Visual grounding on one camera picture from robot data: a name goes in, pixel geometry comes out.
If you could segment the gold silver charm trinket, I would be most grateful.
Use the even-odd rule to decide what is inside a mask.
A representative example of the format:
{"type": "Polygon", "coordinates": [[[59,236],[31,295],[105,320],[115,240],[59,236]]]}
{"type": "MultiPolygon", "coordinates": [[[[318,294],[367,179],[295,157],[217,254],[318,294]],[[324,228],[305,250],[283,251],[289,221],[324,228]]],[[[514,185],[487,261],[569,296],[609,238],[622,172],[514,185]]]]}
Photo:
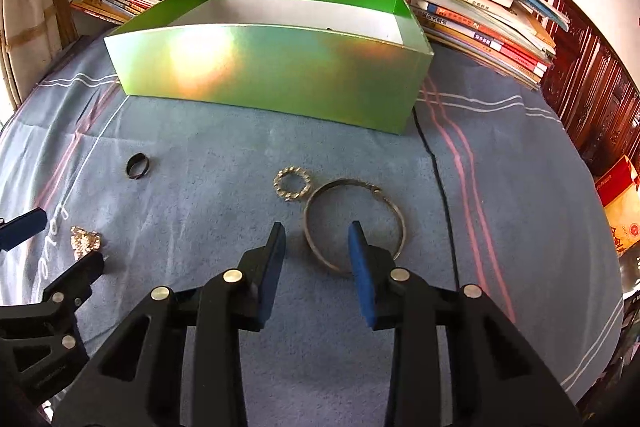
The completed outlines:
{"type": "Polygon", "coordinates": [[[77,225],[70,228],[70,246],[72,246],[76,261],[93,251],[99,251],[102,236],[96,231],[87,231],[77,225]]]}

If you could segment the blue striped bed sheet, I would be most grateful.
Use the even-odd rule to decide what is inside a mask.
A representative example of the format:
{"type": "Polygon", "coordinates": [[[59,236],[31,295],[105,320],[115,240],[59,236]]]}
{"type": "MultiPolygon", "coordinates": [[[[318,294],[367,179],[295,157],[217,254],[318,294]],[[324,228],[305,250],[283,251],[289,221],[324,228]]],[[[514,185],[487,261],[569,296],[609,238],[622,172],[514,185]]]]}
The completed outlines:
{"type": "Polygon", "coordinates": [[[391,332],[373,332],[348,258],[350,222],[448,289],[483,287],[570,399],[610,361],[620,272],[592,176],[542,95],[436,46],[408,126],[387,134],[247,108],[135,98],[102,40],[52,67],[1,133],[1,214],[48,227],[1,258],[1,301],[32,303],[74,260],[70,228],[103,239],[78,314],[96,351],[152,288],[201,286],[285,227],[266,328],[241,337],[253,426],[378,426],[391,332]]]}

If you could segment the beige curtain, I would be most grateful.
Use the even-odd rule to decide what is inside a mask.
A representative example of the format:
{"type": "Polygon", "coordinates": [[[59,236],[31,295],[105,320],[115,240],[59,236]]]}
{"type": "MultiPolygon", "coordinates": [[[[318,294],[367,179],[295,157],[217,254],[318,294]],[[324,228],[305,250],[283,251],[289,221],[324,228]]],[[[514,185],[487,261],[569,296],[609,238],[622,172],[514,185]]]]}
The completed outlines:
{"type": "Polygon", "coordinates": [[[1,0],[1,72],[14,107],[74,39],[68,0],[1,0]]]}

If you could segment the red yellow gift bag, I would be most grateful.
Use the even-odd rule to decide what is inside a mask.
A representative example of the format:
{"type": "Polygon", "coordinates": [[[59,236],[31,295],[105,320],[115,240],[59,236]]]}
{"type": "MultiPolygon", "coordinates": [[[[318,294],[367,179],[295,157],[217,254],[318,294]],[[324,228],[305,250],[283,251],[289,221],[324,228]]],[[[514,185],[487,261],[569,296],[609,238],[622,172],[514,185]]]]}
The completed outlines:
{"type": "Polygon", "coordinates": [[[610,227],[616,254],[622,257],[639,242],[639,173],[627,156],[597,179],[597,193],[610,227]]]}

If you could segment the green holographic cardboard box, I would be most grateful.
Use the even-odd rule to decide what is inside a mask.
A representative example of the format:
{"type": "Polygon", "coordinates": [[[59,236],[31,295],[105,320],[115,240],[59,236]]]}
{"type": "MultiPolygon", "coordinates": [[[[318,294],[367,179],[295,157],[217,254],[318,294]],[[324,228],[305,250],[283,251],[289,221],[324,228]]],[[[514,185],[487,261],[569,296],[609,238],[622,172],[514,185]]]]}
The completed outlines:
{"type": "Polygon", "coordinates": [[[393,134],[434,57],[406,0],[164,0],[105,45],[130,95],[393,134]]]}

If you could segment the right stack of books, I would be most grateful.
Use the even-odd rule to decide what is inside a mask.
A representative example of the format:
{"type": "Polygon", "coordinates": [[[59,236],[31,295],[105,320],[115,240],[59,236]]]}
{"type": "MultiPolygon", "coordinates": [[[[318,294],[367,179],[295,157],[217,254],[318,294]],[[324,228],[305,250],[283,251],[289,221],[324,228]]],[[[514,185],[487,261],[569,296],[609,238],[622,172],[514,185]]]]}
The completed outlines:
{"type": "Polygon", "coordinates": [[[427,37],[537,89],[570,19],[547,0],[407,0],[427,37]]]}

